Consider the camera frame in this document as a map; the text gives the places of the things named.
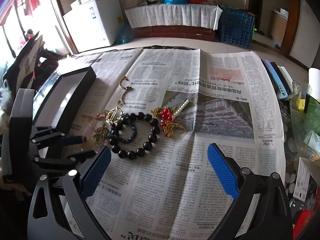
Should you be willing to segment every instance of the phone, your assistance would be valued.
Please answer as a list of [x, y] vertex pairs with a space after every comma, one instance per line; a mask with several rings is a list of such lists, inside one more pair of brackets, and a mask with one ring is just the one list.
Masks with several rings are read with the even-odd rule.
[[268, 70], [268, 68], [267, 68], [266, 64], [263, 62], [263, 60], [261, 60], [261, 62], [262, 62], [262, 64], [264, 65], [264, 67], [265, 67], [265, 69], [266, 69], [266, 71], [267, 71], [267, 73], [268, 73], [268, 76], [269, 76], [269, 78], [270, 78], [270, 80], [271, 80], [271, 83], [272, 83], [273, 89], [275, 90], [275, 93], [277, 94], [277, 93], [278, 93], [278, 91], [279, 91], [279, 88], [277, 87], [277, 85], [276, 85], [276, 83], [275, 83], [275, 81], [274, 81], [274, 79], [273, 79], [273, 77], [272, 77], [272, 75], [271, 75], [270, 71]]
[[288, 85], [289, 85], [289, 87], [290, 87], [291, 92], [293, 93], [293, 86], [292, 86], [293, 80], [292, 80], [291, 76], [289, 75], [289, 73], [287, 72], [287, 70], [285, 69], [285, 67], [279, 67], [279, 69], [280, 69], [280, 71], [282, 72], [285, 80], [287, 81], [287, 83], [288, 83]]
[[278, 93], [276, 93], [277, 98], [278, 99], [286, 99], [288, 97], [288, 93], [284, 88], [284, 85], [282, 84], [279, 76], [277, 75], [276, 71], [274, 70], [274, 68], [272, 67], [272, 65], [270, 64], [270, 62], [268, 60], [263, 60], [263, 62], [265, 63], [266, 67], [268, 68], [268, 70], [270, 71], [277, 87], [279, 88]]
[[277, 64], [275, 62], [270, 62], [270, 64], [273, 67], [273, 69], [276, 71], [278, 77], [280, 78], [287, 94], [288, 95], [292, 94], [291, 89], [290, 89], [289, 85], [287, 84], [287, 81], [284, 78], [284, 76], [283, 76], [282, 72], [280, 71], [279, 67], [277, 66]]

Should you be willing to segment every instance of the metal screw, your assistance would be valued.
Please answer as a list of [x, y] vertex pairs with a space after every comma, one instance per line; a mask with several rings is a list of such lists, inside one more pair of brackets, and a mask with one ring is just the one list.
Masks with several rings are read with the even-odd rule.
[[276, 172], [272, 173], [272, 177], [274, 177], [275, 179], [279, 179], [280, 175]]
[[75, 176], [77, 173], [78, 173], [77, 170], [71, 170], [71, 171], [68, 172], [68, 175], [69, 176]]
[[243, 168], [242, 173], [248, 175], [250, 174], [250, 170], [248, 168]]
[[40, 180], [45, 180], [47, 178], [47, 175], [43, 174], [40, 176]]

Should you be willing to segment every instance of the paper towel roll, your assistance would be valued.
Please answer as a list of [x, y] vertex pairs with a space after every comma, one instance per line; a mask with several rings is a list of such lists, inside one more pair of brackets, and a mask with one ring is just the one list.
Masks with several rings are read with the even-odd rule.
[[309, 95], [315, 99], [320, 99], [320, 70], [317, 68], [309, 69]]

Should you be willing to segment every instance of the card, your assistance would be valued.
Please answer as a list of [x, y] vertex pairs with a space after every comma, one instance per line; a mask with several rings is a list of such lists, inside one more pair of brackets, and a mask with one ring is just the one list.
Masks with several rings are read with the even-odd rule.
[[300, 158], [296, 186], [294, 188], [293, 197], [295, 197], [303, 202], [306, 200], [309, 179], [310, 179], [310, 172], [309, 172], [308, 168], [305, 166], [302, 159]]

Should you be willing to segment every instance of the white chest freezer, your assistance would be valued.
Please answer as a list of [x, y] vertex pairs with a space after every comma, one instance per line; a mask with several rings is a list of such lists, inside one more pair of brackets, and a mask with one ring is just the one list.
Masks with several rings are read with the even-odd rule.
[[64, 21], [79, 52], [111, 46], [124, 24], [119, 0], [81, 0]]

